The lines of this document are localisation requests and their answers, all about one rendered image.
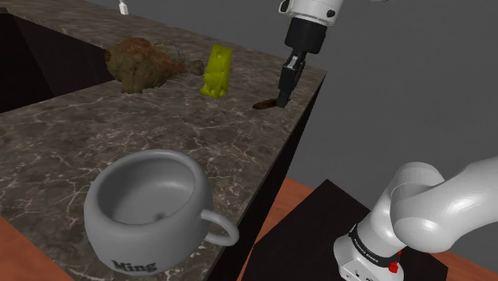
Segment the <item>yellow cheese wedge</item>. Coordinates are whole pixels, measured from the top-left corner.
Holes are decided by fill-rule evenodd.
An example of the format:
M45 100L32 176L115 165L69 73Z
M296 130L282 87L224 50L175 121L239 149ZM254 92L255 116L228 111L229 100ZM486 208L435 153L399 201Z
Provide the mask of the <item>yellow cheese wedge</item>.
M200 92L215 99L228 91L231 68L231 49L214 44L204 74L204 86Z

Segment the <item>dark robot stand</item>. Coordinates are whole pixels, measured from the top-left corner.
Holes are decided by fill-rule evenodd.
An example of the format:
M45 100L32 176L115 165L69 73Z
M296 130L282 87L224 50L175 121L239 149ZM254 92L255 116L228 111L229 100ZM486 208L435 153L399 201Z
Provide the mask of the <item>dark robot stand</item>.
M238 281L345 281L333 244L369 209L329 180L312 189L285 179L276 199L293 209L255 243Z

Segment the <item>grey round mug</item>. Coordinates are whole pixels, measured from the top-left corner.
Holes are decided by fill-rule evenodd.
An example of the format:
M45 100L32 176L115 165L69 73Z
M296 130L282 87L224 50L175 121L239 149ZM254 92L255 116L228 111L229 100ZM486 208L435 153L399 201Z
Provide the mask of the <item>grey round mug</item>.
M202 167L169 149L135 152L105 168L86 195L84 221L98 259L131 276L167 271L204 241L239 240L238 228L215 212Z

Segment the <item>brown roast chicken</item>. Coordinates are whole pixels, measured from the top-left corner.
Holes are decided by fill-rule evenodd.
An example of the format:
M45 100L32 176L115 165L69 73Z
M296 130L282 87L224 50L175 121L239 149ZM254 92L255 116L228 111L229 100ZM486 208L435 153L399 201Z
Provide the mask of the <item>brown roast chicken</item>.
M126 38L105 51L109 73L121 83L122 93L142 93L167 81L202 76L205 64L189 61L172 42L151 43L144 38Z

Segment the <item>small brown oval object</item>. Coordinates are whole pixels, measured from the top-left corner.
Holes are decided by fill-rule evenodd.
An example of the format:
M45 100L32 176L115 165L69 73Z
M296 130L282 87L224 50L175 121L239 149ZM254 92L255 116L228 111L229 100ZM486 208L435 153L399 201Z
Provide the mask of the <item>small brown oval object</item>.
M276 98L271 98L265 101L259 101L256 102L255 104L252 105L253 109L269 109L272 107L275 107L277 105L277 99Z

